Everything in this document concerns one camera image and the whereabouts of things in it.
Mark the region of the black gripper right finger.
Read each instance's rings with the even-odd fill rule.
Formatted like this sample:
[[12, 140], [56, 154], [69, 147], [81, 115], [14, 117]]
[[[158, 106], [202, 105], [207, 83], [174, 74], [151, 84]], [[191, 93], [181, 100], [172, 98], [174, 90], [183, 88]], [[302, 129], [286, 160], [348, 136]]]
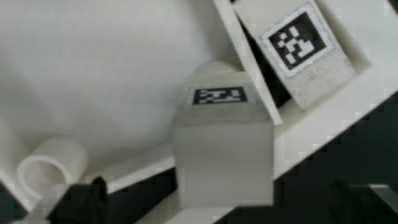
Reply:
[[328, 224], [398, 224], [398, 184], [332, 182]]

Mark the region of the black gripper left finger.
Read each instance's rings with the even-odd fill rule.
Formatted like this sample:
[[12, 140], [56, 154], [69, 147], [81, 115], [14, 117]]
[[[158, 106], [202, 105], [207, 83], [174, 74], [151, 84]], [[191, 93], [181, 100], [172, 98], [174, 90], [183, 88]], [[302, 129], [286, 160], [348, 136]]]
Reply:
[[56, 185], [16, 224], [108, 224], [106, 182]]

